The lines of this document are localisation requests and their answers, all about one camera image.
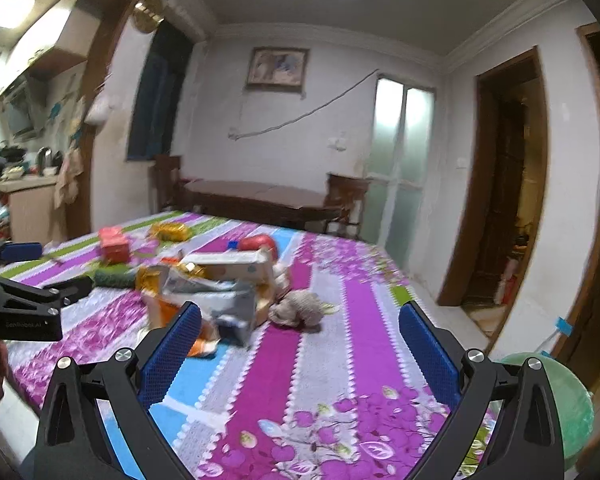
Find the red apple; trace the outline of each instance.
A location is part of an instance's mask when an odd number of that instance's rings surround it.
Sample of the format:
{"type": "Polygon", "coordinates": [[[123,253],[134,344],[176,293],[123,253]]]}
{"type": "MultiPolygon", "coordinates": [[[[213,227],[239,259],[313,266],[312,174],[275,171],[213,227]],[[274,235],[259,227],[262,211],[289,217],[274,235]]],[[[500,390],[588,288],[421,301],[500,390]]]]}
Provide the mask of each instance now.
{"type": "Polygon", "coordinates": [[[239,251],[257,251],[261,247],[271,251],[271,257],[274,262],[278,260],[278,247],[274,239],[269,235],[247,236],[238,241],[239,251]]]}

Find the towel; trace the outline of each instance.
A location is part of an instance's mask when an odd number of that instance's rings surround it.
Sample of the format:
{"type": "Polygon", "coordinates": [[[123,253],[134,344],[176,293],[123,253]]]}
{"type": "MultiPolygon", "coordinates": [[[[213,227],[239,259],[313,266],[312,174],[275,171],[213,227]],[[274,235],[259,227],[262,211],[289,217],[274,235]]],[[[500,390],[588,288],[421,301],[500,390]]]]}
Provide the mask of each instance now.
{"type": "Polygon", "coordinates": [[[69,147],[62,167],[58,174],[56,182],[56,191],[54,193],[54,203],[56,209],[62,204],[72,204],[78,196],[78,182],[76,177],[82,173],[82,157],[80,156],[80,148],[72,142],[69,147]]]}

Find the kettle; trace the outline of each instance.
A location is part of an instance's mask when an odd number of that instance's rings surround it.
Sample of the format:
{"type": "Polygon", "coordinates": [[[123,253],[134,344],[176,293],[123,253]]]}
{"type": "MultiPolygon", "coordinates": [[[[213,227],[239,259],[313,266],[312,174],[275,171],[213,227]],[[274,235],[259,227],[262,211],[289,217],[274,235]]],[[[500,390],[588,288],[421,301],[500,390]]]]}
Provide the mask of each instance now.
{"type": "Polygon", "coordinates": [[[50,147],[45,146],[44,148],[40,148],[40,150],[38,150],[38,155],[36,156],[36,165],[38,167],[39,176],[43,176],[45,174],[45,168],[51,168],[52,158],[53,151],[50,147]]]}

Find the frosted glass door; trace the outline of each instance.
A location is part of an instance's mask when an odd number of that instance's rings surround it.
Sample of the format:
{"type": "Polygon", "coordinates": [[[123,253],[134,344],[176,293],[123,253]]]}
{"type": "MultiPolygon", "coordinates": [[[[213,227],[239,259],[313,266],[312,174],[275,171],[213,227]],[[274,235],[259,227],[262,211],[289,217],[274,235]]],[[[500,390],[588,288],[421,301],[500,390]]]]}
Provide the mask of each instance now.
{"type": "Polygon", "coordinates": [[[378,80],[366,165],[372,183],[360,237],[384,247],[400,267],[408,257],[422,198],[433,107],[432,92],[378,80]]]}

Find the bowl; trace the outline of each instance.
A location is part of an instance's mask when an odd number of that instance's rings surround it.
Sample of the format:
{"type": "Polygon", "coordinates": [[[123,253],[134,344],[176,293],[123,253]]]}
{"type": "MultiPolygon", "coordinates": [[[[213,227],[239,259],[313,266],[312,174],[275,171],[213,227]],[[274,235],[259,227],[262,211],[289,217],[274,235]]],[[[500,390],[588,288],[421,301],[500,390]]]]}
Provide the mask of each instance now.
{"type": "Polygon", "coordinates": [[[21,166],[11,168],[10,170],[7,170],[4,174],[7,180],[18,180],[19,178],[22,178],[23,175],[24,168],[21,166]]]}

